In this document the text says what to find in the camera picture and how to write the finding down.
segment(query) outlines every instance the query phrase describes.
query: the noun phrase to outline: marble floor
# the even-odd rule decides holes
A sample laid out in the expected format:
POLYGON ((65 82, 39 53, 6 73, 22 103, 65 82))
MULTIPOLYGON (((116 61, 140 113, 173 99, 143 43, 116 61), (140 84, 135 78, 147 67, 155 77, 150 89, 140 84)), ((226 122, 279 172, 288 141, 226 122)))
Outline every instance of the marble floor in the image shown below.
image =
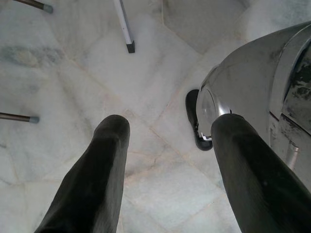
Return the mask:
POLYGON ((310 20, 309 2, 251 1, 204 54, 164 25, 165 0, 124 1, 135 54, 112 1, 44 2, 54 14, 0 4, 0 111, 40 116, 0 120, 1 232, 33 232, 97 124, 119 114, 131 138, 118 233, 239 233, 214 152, 195 146, 185 95, 234 49, 310 20))

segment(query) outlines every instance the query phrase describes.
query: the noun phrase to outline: foot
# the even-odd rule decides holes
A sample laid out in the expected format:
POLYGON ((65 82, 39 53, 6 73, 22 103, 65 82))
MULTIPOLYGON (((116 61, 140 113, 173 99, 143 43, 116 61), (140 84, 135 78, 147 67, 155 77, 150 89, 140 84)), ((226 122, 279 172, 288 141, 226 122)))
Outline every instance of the foot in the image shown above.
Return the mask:
POLYGON ((196 100, 198 98, 199 90, 192 90, 186 96, 186 110, 188 120, 194 132, 195 144, 200 150, 210 150, 213 148, 212 141, 205 141, 200 137, 198 132, 199 122, 196 116, 196 100))

